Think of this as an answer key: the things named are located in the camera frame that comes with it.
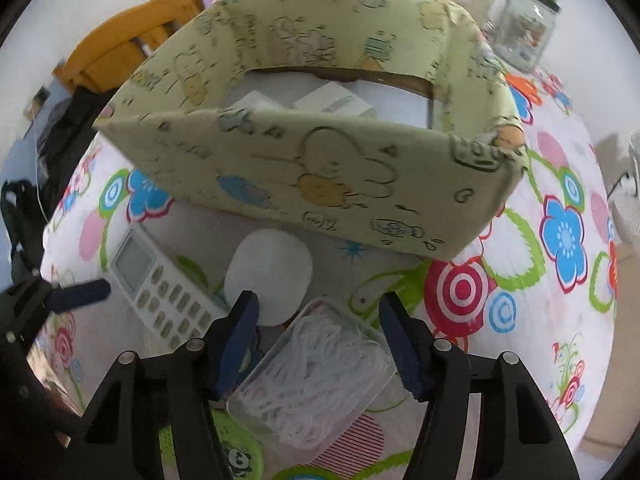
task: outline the white cord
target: white cord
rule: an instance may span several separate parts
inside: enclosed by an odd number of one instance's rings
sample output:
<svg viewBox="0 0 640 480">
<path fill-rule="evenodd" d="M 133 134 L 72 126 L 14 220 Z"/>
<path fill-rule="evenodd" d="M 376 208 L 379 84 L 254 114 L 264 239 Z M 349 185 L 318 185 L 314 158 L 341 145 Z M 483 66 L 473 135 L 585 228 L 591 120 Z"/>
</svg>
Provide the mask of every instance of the white cord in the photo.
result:
<svg viewBox="0 0 640 480">
<path fill-rule="evenodd" d="M 379 343 L 319 307 L 295 322 L 286 345 L 236 394 L 281 442 L 311 449 L 357 407 L 390 361 Z"/>
<path fill-rule="evenodd" d="M 38 131 L 36 129 L 36 121 L 38 120 L 38 117 L 40 117 L 41 113 L 38 113 L 34 118 L 33 121 L 31 121 L 31 126 L 29 127 L 29 129 L 27 130 L 27 133 L 25 134 L 24 137 L 26 137 L 27 135 L 29 135 L 29 131 L 31 129 L 33 129 L 33 134 L 36 136 L 35 138 L 35 170 L 36 170 L 36 197 L 38 198 L 38 205 L 40 206 L 40 211 L 42 212 L 42 216 L 45 219 L 45 222 L 49 223 L 49 218 L 47 218 L 47 215 L 44 213 L 44 208 L 42 206 L 42 202 L 40 201 L 40 183 L 38 182 Z"/>
</svg>

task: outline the bed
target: bed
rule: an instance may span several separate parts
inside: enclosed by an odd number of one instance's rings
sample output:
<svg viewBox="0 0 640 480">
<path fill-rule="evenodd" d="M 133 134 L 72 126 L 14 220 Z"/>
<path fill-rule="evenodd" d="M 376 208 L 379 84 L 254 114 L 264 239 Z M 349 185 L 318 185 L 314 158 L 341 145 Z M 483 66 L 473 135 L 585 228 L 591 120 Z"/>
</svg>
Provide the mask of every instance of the bed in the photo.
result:
<svg viewBox="0 0 640 480">
<path fill-rule="evenodd" d="M 121 13 L 54 73 L 71 90 L 78 84 L 116 88 L 199 10 L 199 0 L 152 0 Z M 279 226 L 314 258 L 307 300 L 327 294 L 379 327 L 377 300 L 395 291 L 413 316 L 464 351 L 520 355 L 575 450 L 600 395 L 613 340 L 612 221 L 590 138 L 559 77 L 505 71 L 525 125 L 530 171 L 450 262 L 174 200 L 98 133 L 44 231 L 41 274 L 63 285 L 100 276 L 129 223 L 143 222 L 194 281 L 224 301 L 223 279 L 240 241 L 257 228 Z M 256 360 L 268 340 L 273 333 L 264 333 Z M 80 410 L 123 350 L 158 352 L 117 293 L 103 304 L 50 317 L 36 344 Z M 478 413 L 474 398 L 460 478 L 471 472 Z M 401 478 L 423 414 L 395 377 L 313 463 L 297 465 L 264 449 L 264 478 Z"/>
</svg>

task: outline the wooden bed frame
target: wooden bed frame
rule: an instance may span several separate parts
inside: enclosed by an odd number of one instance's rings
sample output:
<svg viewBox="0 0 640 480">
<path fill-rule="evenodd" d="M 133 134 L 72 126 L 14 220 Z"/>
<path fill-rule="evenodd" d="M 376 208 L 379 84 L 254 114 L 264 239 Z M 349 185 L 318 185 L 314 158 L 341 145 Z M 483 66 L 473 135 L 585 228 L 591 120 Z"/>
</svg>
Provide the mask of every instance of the wooden bed frame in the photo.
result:
<svg viewBox="0 0 640 480">
<path fill-rule="evenodd" d="M 53 75 L 70 92 L 78 85 L 93 92 L 119 88 L 149 52 L 203 9 L 202 0 L 150 0 L 127 9 L 89 33 Z"/>
</svg>

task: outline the red target print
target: red target print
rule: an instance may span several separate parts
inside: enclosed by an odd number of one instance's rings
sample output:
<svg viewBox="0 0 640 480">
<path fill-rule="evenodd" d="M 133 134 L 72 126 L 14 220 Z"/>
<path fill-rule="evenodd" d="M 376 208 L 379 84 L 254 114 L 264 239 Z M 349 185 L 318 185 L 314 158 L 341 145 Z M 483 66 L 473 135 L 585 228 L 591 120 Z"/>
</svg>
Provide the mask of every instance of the red target print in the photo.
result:
<svg viewBox="0 0 640 480">
<path fill-rule="evenodd" d="M 433 262 L 424 282 L 424 306 L 436 330 L 450 337 L 468 336 L 482 328 L 484 302 L 494 288 L 478 262 Z"/>
</svg>

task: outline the black bag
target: black bag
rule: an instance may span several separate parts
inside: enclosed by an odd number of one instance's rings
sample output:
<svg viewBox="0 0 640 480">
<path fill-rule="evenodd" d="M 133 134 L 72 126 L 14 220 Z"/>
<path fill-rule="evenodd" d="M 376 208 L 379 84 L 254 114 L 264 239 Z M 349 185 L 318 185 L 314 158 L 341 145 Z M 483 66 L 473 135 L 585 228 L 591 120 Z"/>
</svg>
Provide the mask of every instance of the black bag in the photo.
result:
<svg viewBox="0 0 640 480">
<path fill-rule="evenodd" d="M 0 212 L 11 242 L 11 278 L 18 283 L 40 269 L 44 254 L 42 232 L 47 221 L 35 186 L 28 180 L 5 182 L 0 191 Z"/>
</svg>

